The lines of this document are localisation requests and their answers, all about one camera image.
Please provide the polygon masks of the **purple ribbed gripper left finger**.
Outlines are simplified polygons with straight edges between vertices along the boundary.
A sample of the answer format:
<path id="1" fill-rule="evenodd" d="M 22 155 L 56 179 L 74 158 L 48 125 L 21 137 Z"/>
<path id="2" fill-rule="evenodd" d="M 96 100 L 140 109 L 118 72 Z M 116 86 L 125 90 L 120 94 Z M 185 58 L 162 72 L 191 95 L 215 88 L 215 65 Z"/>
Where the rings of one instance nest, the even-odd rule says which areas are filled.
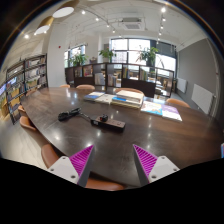
<path id="1" fill-rule="evenodd" d="M 94 146 L 88 146 L 70 157 L 60 157 L 48 171 L 67 181 L 85 187 L 94 156 Z"/>

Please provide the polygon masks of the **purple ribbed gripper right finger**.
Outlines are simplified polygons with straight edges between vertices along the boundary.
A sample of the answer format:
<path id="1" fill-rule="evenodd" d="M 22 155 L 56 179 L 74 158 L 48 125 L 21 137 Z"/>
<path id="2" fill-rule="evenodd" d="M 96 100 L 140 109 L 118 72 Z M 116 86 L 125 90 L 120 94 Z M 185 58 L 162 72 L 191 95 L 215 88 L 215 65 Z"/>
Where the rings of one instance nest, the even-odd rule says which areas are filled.
<path id="1" fill-rule="evenodd" d="M 166 156 L 157 157 L 137 145 L 133 145 L 133 149 L 134 161 L 142 186 L 179 171 L 179 168 Z"/>

